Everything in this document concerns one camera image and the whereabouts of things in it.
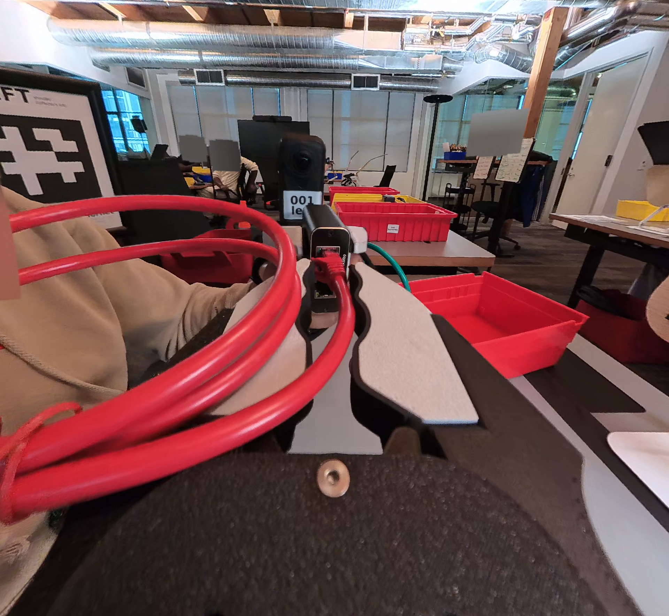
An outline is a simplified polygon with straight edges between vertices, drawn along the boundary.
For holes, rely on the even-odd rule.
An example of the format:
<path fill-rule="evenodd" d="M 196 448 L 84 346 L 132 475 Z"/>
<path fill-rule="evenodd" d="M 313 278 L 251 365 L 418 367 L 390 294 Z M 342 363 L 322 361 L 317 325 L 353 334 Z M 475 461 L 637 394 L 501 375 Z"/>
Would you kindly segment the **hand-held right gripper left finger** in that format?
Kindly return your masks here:
<path fill-rule="evenodd" d="M 307 260 L 297 261 L 297 271 L 300 279 L 308 270 Z M 229 332 L 245 315 L 260 302 L 270 287 L 270 281 L 265 281 L 250 290 L 235 306 L 228 327 L 223 333 Z M 297 323 L 291 328 L 274 355 L 252 378 L 237 391 L 227 397 L 220 405 L 207 410 L 206 413 L 214 416 L 227 416 L 258 403 L 270 395 L 282 390 L 297 379 L 308 367 L 310 347 L 306 345 L 305 337 L 300 333 Z"/>

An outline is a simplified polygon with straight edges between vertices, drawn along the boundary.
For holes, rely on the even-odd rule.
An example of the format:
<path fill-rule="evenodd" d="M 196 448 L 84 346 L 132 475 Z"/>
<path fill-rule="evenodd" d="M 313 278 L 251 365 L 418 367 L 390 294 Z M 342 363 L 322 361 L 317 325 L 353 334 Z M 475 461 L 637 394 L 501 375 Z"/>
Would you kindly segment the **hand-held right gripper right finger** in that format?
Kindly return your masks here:
<path fill-rule="evenodd" d="M 426 425 L 474 425 L 478 413 L 431 312 L 365 263 L 350 269 L 353 377 L 365 392 Z"/>

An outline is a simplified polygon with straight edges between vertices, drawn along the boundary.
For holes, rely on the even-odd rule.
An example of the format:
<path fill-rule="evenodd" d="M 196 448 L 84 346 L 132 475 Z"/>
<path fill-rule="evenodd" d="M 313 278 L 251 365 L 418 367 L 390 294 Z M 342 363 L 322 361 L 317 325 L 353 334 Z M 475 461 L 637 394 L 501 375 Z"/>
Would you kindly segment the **black ethernet splitter box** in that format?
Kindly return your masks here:
<path fill-rule="evenodd" d="M 352 252 L 351 234 L 337 214 L 327 205 L 307 205 L 303 213 L 302 240 L 304 257 L 313 260 L 336 253 L 343 263 L 345 277 Z M 334 291 L 323 281 L 315 282 L 312 309 L 315 314 L 337 310 Z"/>

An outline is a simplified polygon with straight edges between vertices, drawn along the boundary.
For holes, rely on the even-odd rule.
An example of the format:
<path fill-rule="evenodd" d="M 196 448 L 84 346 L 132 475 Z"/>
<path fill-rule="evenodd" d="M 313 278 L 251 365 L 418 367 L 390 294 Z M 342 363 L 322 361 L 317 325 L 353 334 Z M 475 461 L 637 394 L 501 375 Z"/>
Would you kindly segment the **red plastic bin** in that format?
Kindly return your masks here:
<path fill-rule="evenodd" d="M 555 366 L 588 316 L 489 272 L 409 283 L 507 379 Z"/>

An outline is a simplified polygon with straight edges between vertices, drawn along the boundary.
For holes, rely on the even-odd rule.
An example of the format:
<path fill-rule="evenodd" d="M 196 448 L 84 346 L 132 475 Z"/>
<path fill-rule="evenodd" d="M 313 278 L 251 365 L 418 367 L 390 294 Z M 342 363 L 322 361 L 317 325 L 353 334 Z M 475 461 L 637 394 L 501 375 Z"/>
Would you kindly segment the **yellow ribbed tray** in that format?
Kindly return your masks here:
<path fill-rule="evenodd" d="M 388 193 L 335 193 L 333 197 L 330 198 L 330 206 L 335 208 L 335 205 L 344 202 L 363 202 L 363 203 L 373 203 L 373 202 L 395 202 L 395 203 L 406 203 L 406 204 L 423 204 L 424 201 L 416 199 L 404 194 L 388 194 Z"/>

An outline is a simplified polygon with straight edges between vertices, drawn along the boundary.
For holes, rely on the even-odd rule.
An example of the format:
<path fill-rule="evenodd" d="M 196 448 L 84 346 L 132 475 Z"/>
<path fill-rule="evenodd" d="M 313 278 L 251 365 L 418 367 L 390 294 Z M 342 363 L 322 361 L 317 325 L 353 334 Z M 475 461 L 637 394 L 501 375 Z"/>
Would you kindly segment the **red ribbed tray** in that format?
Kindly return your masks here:
<path fill-rule="evenodd" d="M 456 213 L 426 202 L 336 202 L 348 227 L 362 227 L 372 242 L 446 241 Z"/>
<path fill-rule="evenodd" d="M 399 195 L 397 189 L 383 186 L 330 186 L 329 201 L 332 205 L 338 195 Z"/>

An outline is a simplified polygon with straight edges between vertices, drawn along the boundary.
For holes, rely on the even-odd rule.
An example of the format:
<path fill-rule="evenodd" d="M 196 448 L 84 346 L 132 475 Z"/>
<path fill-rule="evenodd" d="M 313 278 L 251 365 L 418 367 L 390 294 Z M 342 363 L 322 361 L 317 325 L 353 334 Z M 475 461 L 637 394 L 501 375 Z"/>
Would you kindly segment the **black monitor screen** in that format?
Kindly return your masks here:
<path fill-rule="evenodd" d="M 238 119 L 240 153 L 258 167 L 266 201 L 278 198 L 278 149 L 285 134 L 310 134 L 308 121 L 288 116 L 261 115 L 253 119 Z"/>

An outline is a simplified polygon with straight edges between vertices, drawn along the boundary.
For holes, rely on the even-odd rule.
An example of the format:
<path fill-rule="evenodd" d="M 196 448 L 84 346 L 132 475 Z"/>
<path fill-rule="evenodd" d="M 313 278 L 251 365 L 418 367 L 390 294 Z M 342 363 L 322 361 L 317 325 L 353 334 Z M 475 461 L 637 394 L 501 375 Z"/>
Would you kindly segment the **grey work table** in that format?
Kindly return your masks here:
<path fill-rule="evenodd" d="M 450 231 L 446 241 L 373 242 L 404 270 L 416 269 L 490 269 L 496 256 L 465 237 Z"/>

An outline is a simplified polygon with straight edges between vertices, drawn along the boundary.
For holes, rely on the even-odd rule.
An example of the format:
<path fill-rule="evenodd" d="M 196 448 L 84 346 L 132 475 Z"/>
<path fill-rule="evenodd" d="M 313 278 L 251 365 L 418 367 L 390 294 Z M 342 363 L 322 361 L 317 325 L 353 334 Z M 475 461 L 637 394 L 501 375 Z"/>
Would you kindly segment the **red plastic basket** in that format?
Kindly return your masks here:
<path fill-rule="evenodd" d="M 254 241 L 255 233 L 247 221 L 228 219 L 225 227 L 214 228 L 196 239 L 238 239 Z M 209 286 L 245 284 L 252 277 L 254 256 L 251 253 L 235 252 L 191 252 L 161 254 L 161 265 L 189 284 L 202 283 Z"/>

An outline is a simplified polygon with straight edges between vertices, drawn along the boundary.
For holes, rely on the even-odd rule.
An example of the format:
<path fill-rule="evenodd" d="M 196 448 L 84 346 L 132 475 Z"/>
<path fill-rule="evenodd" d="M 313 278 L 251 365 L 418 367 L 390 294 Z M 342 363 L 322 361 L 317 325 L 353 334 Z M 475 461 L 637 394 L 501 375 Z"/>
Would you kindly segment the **black rolling chair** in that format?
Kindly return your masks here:
<path fill-rule="evenodd" d="M 474 223 L 474 232 L 470 236 L 471 241 L 478 239 L 487 239 L 486 249 L 497 257 L 513 257 L 512 253 L 504 253 L 501 248 L 501 242 L 506 241 L 513 244 L 513 250 L 517 252 L 521 249 L 520 244 L 514 239 L 503 234 L 506 223 L 513 222 L 514 219 L 514 200 L 518 197 L 518 183 L 503 182 L 500 199 L 498 201 L 477 201 L 473 202 L 472 209 L 477 212 Z M 480 216 L 484 220 L 491 221 L 491 226 L 487 231 L 477 232 Z"/>

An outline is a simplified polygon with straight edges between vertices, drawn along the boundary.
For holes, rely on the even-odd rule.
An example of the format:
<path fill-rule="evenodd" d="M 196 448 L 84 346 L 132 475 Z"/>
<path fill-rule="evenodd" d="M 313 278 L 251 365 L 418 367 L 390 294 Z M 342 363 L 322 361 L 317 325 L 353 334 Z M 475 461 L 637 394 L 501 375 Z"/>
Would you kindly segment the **white handwritten board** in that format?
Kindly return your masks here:
<path fill-rule="evenodd" d="M 502 156 L 495 181 L 499 183 L 519 182 L 534 143 L 535 138 L 524 138 L 519 152 Z"/>

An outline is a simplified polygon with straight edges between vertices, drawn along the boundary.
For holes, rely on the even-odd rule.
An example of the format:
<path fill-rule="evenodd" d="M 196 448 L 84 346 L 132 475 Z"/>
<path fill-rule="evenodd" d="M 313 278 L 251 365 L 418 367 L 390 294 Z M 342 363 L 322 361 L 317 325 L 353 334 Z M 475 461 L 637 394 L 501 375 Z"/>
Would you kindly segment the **window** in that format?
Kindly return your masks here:
<path fill-rule="evenodd" d="M 102 86 L 102 99 L 117 154 L 124 159 L 147 159 L 150 152 L 145 118 L 148 100 L 109 85 Z"/>

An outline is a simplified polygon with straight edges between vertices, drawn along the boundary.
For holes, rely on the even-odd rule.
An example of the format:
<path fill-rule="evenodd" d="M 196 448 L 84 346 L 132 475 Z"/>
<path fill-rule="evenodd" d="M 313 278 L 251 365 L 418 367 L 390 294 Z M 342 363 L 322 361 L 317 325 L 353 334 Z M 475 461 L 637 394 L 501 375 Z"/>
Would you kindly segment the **dark red crate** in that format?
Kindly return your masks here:
<path fill-rule="evenodd" d="M 668 343 L 646 318 L 646 302 L 618 290 L 582 286 L 577 311 L 587 316 L 579 334 L 622 364 L 668 364 Z"/>

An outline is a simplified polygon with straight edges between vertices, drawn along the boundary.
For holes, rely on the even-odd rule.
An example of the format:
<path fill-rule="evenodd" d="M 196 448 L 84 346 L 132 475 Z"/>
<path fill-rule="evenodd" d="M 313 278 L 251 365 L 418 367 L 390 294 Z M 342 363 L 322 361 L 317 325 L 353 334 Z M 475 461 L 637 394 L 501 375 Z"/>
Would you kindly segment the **wooden work desk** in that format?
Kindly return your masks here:
<path fill-rule="evenodd" d="M 592 285 L 605 252 L 668 268 L 668 227 L 655 232 L 639 222 L 605 215 L 551 213 L 548 218 L 552 224 L 565 226 L 567 239 L 589 247 L 567 302 L 570 308 L 576 308 L 582 286 Z"/>

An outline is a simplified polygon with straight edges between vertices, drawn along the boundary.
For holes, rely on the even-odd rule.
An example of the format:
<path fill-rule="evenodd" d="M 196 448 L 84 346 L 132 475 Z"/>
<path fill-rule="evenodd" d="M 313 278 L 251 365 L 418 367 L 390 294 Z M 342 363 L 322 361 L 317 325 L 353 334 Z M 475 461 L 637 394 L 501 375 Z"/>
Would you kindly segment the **black-framed printed tag sign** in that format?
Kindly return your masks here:
<path fill-rule="evenodd" d="M 1 68 L 1 183 L 43 205 L 120 192 L 99 83 Z"/>

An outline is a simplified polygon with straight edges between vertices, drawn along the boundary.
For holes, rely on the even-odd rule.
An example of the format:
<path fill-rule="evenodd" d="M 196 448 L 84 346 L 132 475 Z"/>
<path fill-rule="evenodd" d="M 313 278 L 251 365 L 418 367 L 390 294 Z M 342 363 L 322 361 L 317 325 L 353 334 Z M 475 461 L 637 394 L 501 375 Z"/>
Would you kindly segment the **small yellow bin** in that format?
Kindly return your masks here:
<path fill-rule="evenodd" d="M 615 215 L 633 221 L 668 222 L 668 205 L 660 209 L 647 201 L 620 200 L 617 202 Z"/>

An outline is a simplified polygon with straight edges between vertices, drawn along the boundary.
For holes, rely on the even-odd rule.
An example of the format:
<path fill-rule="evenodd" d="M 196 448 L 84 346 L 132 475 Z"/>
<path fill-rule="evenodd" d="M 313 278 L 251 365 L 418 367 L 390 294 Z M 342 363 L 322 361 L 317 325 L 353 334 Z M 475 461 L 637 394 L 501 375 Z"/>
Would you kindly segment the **beige hoodie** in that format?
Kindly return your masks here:
<path fill-rule="evenodd" d="M 63 511 L 1 524 L 1 614 L 7 615 L 46 560 L 63 526 Z"/>

